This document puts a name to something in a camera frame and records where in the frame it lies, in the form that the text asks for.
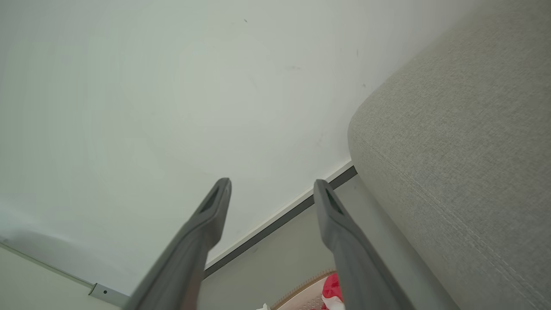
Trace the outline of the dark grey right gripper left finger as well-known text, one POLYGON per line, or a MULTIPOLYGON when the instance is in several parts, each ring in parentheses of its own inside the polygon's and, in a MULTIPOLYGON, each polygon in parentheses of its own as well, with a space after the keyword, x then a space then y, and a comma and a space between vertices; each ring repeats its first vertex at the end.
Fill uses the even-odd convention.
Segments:
POLYGON ((125 304, 126 310, 195 310, 208 252, 220 241, 232 183, 217 180, 125 304))

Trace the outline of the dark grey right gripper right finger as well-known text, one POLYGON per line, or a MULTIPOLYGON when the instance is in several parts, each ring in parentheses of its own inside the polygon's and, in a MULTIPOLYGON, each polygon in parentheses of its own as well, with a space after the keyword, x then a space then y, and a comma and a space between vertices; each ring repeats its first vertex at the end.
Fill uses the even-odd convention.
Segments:
POLYGON ((347 310, 414 308, 380 255, 347 212, 331 185, 314 182, 319 233, 332 252, 347 310))

